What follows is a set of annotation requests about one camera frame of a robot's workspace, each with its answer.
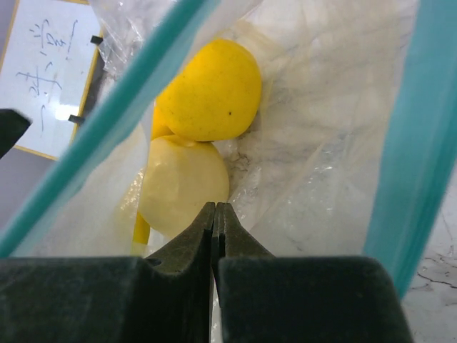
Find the yellow fake lemon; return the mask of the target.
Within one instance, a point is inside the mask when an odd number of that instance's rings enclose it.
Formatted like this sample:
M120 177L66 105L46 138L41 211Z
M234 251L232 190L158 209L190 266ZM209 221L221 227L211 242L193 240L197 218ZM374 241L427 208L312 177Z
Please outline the yellow fake lemon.
M261 102L257 61L228 39L205 45L156 97L156 108L170 130L194 141L242 135Z

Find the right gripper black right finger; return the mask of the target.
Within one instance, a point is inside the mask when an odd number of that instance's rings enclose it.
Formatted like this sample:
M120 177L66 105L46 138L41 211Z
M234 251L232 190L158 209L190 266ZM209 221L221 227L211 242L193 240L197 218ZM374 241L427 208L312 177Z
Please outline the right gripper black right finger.
M224 342L411 342L385 269L374 259L275 257L216 206L214 272Z

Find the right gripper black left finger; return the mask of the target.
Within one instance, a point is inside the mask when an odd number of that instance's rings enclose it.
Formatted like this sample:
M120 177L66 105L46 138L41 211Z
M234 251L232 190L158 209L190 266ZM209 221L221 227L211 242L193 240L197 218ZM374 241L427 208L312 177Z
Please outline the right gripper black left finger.
M3 342L208 342L215 206L147 258L1 261Z

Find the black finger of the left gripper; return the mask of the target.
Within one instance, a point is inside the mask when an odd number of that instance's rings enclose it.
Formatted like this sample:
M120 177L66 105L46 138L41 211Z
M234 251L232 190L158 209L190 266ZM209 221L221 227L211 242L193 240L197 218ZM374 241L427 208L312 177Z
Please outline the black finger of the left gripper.
M28 117L14 109L0 110L0 158L14 147L31 123Z

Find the pale yellow fake fruit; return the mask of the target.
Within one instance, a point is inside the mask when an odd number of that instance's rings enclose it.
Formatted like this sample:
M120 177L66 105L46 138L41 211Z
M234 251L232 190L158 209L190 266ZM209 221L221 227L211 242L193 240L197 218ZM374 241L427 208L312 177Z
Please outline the pale yellow fake fruit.
M151 141L139 214L149 226L174 238L185 230L205 203L226 202L229 175L211 142L176 135Z

